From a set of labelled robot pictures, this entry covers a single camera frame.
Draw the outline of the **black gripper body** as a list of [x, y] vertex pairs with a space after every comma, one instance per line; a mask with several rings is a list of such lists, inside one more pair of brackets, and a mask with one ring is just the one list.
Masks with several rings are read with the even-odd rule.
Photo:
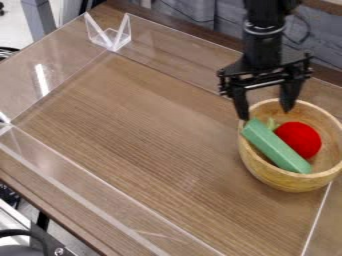
[[218, 91], [233, 98], [233, 88], [243, 87], [246, 92], [285, 82], [311, 77], [311, 58], [307, 51], [282, 45], [282, 34], [253, 34], [243, 32], [242, 57], [217, 72]]

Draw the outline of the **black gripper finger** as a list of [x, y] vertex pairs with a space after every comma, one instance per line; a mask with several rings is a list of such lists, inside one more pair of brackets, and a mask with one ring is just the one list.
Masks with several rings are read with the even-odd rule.
[[246, 96], [246, 90], [243, 87], [233, 88], [233, 101], [234, 101], [234, 106], [235, 106], [239, 119], [249, 120], [250, 119], [249, 101]]
[[294, 80], [281, 85], [279, 103], [285, 112], [290, 112], [302, 90], [303, 82]]

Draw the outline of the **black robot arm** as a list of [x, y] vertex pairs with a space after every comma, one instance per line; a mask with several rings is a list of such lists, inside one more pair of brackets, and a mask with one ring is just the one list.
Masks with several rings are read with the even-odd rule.
[[243, 54], [217, 72], [219, 95], [233, 99], [241, 120], [250, 119], [249, 91], [278, 86], [279, 104], [290, 112], [311, 77], [313, 55], [283, 47], [286, 17], [301, 4], [302, 0], [243, 0]]

